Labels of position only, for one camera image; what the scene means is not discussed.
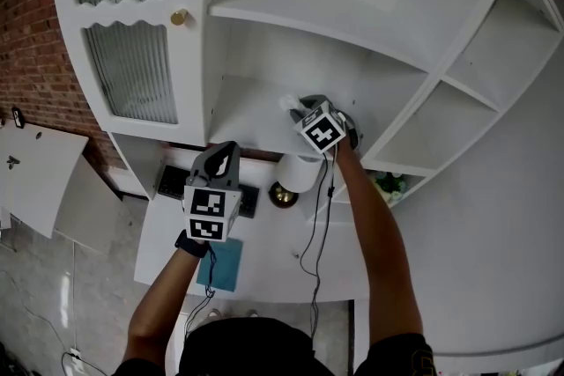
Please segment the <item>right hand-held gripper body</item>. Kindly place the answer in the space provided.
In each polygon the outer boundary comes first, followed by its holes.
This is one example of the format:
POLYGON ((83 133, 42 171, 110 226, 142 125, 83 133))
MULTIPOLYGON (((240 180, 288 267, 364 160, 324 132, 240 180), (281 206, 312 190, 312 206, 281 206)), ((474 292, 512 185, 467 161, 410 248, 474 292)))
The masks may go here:
POLYGON ((345 138, 345 116, 329 100, 317 101, 294 125, 294 130, 319 154, 345 138))

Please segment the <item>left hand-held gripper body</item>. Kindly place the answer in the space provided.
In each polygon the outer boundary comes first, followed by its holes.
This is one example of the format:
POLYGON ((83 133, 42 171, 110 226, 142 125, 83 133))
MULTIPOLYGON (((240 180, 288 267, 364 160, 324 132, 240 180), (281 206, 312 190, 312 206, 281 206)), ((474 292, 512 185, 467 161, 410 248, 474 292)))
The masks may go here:
POLYGON ((239 189, 210 187, 205 179, 189 177, 182 197, 187 236, 225 242, 239 216, 241 197, 239 189))

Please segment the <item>white shelving cabinet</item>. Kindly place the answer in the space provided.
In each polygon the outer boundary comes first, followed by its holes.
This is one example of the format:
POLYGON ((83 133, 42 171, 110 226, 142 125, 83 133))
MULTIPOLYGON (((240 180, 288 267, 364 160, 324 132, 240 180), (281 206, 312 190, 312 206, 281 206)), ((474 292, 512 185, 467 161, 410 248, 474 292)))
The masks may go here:
POLYGON ((314 156, 279 105, 322 94, 368 170, 425 186, 564 39, 553 0, 55 0, 98 121, 154 197, 167 143, 314 156))

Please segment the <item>person's right forearm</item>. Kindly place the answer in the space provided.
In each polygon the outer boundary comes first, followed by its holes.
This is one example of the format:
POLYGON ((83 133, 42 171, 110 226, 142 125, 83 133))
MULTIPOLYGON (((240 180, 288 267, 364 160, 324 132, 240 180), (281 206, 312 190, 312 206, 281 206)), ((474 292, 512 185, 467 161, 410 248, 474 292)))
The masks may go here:
POLYGON ((422 319, 397 222, 368 178, 349 138, 338 143, 335 160, 348 191, 367 270, 370 342, 395 335, 421 335, 422 319))

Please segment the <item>person's left forearm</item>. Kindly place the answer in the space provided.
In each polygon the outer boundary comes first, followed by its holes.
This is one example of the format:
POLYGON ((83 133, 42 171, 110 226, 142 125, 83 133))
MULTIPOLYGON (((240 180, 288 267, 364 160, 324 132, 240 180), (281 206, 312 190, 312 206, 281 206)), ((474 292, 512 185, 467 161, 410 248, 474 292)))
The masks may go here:
POLYGON ((178 248, 133 313, 125 361, 140 358, 165 368, 168 342, 199 259, 178 248))

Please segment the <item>white desk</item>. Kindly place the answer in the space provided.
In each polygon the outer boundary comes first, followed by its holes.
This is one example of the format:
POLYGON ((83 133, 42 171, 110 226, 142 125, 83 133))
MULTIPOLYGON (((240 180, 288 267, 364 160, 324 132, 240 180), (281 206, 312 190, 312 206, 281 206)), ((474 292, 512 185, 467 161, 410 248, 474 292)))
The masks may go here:
POLYGON ((343 203, 331 207, 331 221, 311 223, 301 206, 274 207, 267 190, 275 166, 241 160, 241 181, 261 189, 254 218, 239 217, 229 236, 242 243, 234 291, 219 299, 268 303, 306 303, 366 299, 367 273, 352 224, 340 216, 343 203))

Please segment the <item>black keyboard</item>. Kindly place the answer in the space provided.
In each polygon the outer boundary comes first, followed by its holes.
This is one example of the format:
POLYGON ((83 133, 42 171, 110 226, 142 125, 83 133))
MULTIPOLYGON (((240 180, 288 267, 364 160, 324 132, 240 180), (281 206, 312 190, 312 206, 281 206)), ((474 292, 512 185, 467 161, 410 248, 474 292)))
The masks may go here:
MULTIPOLYGON (((189 176, 189 170, 166 165, 160 179, 158 193, 176 200, 181 200, 184 193, 185 182, 189 176)), ((239 215, 245 218, 254 218, 260 189, 241 184, 239 190, 242 193, 239 215)))

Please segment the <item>black wristband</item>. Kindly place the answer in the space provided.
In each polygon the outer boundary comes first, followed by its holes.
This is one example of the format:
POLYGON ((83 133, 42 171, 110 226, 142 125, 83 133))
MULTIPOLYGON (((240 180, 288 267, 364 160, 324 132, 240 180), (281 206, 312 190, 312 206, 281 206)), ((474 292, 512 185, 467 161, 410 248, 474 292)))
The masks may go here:
POLYGON ((187 254, 190 254, 198 259, 204 258, 210 250, 210 245, 207 241, 198 242, 190 238, 186 230, 182 230, 175 241, 174 247, 181 249, 187 254))

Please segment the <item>white shade table lamp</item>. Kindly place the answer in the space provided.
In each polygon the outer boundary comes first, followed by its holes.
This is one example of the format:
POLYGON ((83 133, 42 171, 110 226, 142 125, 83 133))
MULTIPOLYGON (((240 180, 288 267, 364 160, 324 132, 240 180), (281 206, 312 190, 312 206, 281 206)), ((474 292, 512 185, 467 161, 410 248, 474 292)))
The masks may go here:
POLYGON ((269 198, 280 209, 293 207, 301 194, 315 184, 323 160, 284 154, 275 167, 275 181, 269 189, 269 198))

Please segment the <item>teal notebook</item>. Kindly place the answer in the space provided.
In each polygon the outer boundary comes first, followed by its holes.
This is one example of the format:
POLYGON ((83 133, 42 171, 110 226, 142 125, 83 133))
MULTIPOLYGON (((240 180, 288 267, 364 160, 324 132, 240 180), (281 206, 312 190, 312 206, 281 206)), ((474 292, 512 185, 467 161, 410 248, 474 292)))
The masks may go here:
POLYGON ((212 289, 234 292, 242 249, 241 240, 212 241, 210 250, 199 264, 197 283, 210 286, 212 289))

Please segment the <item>potted flower plant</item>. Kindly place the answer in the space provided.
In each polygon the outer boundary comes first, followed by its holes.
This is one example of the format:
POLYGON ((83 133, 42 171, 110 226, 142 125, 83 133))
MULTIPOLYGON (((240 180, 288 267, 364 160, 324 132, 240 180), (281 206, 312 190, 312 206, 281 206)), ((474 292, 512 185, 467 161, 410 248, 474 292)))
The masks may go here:
POLYGON ((400 200, 408 190, 406 179, 401 173, 374 171, 369 179, 386 203, 400 200))

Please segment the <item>person's black shirt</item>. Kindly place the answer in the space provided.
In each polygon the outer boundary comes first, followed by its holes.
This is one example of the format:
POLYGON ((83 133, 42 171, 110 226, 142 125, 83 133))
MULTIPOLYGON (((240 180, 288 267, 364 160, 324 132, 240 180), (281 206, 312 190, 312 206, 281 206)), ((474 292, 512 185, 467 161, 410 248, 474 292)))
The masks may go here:
MULTIPOLYGON (((235 317, 189 333, 176 376, 335 376, 315 357, 309 335, 282 321, 235 317)), ((438 376, 421 334, 374 343, 353 376, 438 376)))

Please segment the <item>small white side table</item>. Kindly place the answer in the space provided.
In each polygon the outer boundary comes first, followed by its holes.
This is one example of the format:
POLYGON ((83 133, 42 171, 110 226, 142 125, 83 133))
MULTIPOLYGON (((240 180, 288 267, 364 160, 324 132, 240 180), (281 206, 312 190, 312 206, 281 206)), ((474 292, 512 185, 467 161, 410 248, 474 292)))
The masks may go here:
POLYGON ((83 156, 87 141, 10 120, 0 127, 0 234, 17 219, 49 239, 57 233, 109 252, 122 202, 83 156), (11 170, 10 156, 20 161, 11 170))

